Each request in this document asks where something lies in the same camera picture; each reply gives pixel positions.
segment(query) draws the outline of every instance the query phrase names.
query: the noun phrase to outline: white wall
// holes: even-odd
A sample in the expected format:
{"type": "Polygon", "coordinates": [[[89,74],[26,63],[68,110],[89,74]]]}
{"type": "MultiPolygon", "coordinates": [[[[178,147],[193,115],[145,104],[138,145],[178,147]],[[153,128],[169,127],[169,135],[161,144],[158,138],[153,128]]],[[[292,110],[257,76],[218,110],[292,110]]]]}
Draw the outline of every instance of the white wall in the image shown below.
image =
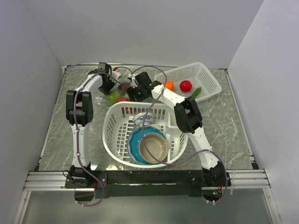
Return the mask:
{"type": "Polygon", "coordinates": [[[299,2],[265,0],[228,72],[283,223],[299,223],[299,2]]]}
{"type": "Polygon", "coordinates": [[[61,68],[23,2],[0,7],[0,218],[11,223],[42,150],[61,68]]]}
{"type": "Polygon", "coordinates": [[[263,0],[24,0],[59,63],[228,68],[263,0]]]}

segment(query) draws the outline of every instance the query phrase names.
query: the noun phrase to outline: red apple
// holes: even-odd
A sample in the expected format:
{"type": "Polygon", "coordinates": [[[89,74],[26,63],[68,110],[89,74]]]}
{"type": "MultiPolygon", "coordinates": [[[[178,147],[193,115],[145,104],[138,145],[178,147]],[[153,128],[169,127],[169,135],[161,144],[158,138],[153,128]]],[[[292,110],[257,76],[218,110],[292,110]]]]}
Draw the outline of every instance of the red apple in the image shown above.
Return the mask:
{"type": "Polygon", "coordinates": [[[190,81],[185,80],[181,82],[179,88],[181,89],[182,92],[189,92],[192,89],[192,84],[190,81]]]}
{"type": "Polygon", "coordinates": [[[119,102],[124,102],[124,101],[130,101],[130,100],[128,100],[126,97],[119,97],[116,102],[119,103],[119,102]]]}

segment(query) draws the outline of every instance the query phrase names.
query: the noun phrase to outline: white plastic basket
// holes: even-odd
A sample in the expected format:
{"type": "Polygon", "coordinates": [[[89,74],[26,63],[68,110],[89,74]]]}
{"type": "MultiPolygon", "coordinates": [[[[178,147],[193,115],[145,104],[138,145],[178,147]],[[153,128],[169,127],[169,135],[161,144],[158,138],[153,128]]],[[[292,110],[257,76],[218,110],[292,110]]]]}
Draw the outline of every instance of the white plastic basket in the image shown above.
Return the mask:
{"type": "MultiPolygon", "coordinates": [[[[163,164],[134,164],[127,152],[127,138],[137,128],[132,118],[136,114],[146,112],[150,105],[150,103],[120,102],[108,110],[103,125],[103,142],[109,155],[116,161],[141,169],[165,166],[163,164]]],[[[173,163],[183,154],[188,136],[176,126],[174,112],[168,106],[154,104],[150,112],[154,115],[154,124],[158,124],[166,136],[170,149],[166,160],[168,163],[173,163]]]]}
{"type": "MultiPolygon", "coordinates": [[[[219,82],[203,63],[196,62],[184,65],[168,70],[165,73],[167,79],[174,84],[174,92],[180,96],[189,97],[196,88],[201,87],[201,92],[195,98],[196,102],[208,99],[222,90],[219,82]],[[182,92],[179,88],[179,85],[184,80],[189,80],[192,83],[192,89],[189,92],[182,92]]],[[[165,76],[162,73],[155,75],[154,79],[161,83],[165,82],[165,76]]]]}

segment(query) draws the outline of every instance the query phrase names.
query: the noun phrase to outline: marble tabletop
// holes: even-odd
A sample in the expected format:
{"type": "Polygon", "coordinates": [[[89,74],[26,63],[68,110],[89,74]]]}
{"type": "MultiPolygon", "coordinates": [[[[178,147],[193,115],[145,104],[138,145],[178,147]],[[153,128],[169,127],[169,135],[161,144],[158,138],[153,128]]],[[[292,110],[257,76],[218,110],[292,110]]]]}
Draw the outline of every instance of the marble tabletop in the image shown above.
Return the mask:
{"type": "MultiPolygon", "coordinates": [[[[65,118],[65,94],[81,85],[94,66],[69,66],[65,72],[65,79],[59,96],[53,120],[50,125],[49,135],[42,152],[39,171],[68,170],[73,158],[73,139],[71,126],[65,118]]],[[[169,67],[160,67],[164,71],[169,67]]],[[[145,68],[153,80],[156,69],[145,68]]],[[[249,152],[242,132],[241,123],[236,110],[236,105],[231,94],[224,70],[211,70],[218,80],[222,91],[211,98],[198,102],[199,110],[203,117],[203,126],[210,145],[225,163],[227,169],[252,169],[249,152]]],[[[102,126],[105,115],[111,106],[106,96],[101,92],[92,93],[94,118],[90,125],[89,155],[93,170],[132,170],[134,168],[120,164],[106,152],[102,140],[102,126]]],[[[195,152],[190,140],[185,152],[178,159],[182,161],[195,152]]],[[[198,156],[178,166],[168,166],[162,169],[201,169],[198,156]]]]}

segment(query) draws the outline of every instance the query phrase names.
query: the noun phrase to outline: blue bowl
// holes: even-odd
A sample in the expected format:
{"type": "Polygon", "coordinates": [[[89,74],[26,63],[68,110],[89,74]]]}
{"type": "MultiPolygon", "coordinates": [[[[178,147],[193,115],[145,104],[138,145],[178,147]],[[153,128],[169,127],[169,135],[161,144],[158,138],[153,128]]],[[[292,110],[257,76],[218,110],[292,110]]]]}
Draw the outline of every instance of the blue bowl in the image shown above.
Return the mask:
{"type": "MultiPolygon", "coordinates": [[[[144,127],[144,135],[149,133],[157,133],[162,135],[165,139],[166,137],[163,135],[163,133],[152,126],[145,126],[144,127]]],[[[132,133],[129,135],[127,140],[127,151],[129,156],[132,158],[132,160],[141,165],[152,165],[152,163],[149,163],[145,161],[139,152],[139,143],[142,139],[142,127],[136,128],[132,133]]]]}

